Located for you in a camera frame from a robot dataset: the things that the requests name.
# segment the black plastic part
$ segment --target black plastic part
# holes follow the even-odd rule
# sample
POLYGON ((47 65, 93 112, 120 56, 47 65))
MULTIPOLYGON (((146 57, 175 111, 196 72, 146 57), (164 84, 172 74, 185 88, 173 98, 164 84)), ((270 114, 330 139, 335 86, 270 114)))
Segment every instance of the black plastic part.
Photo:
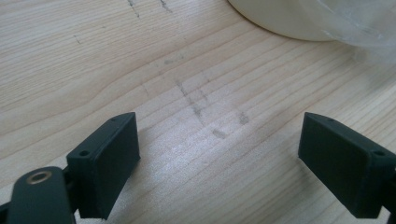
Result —
POLYGON ((396 176, 385 183, 381 190, 381 199, 384 207, 392 214, 396 214, 396 176))
POLYGON ((68 166, 64 168, 64 182, 69 195, 70 208, 75 213, 78 209, 78 186, 77 182, 71 177, 68 166))
POLYGON ((5 224, 7 221, 9 203, 0 205, 0 224, 5 224))
POLYGON ((387 224, 396 224, 395 216, 393 213, 390 214, 387 224))
POLYGON ((66 158, 80 216, 107 219, 140 160, 135 113, 108 120, 66 158))
POLYGON ((12 192, 7 223, 75 223, 62 169, 41 168, 18 179, 12 192))
POLYGON ((396 156, 344 124, 305 113, 299 157, 355 217, 376 218, 396 156))

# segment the light wood surface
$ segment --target light wood surface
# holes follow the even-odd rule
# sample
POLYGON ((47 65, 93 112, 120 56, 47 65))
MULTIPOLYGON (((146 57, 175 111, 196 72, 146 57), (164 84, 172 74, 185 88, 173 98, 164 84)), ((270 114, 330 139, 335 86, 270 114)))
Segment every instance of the light wood surface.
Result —
POLYGON ((78 223, 385 223, 354 218, 297 158, 305 111, 396 149, 395 66, 352 54, 225 0, 0 1, 0 203, 135 111, 141 162, 108 221, 78 223))

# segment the plastic bag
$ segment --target plastic bag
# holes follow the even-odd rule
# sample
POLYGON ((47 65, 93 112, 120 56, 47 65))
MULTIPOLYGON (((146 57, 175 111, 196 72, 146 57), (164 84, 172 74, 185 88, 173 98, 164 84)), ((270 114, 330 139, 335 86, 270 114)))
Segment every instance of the plastic bag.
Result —
POLYGON ((396 63, 396 0, 299 1, 322 32, 357 47, 357 61, 396 63))

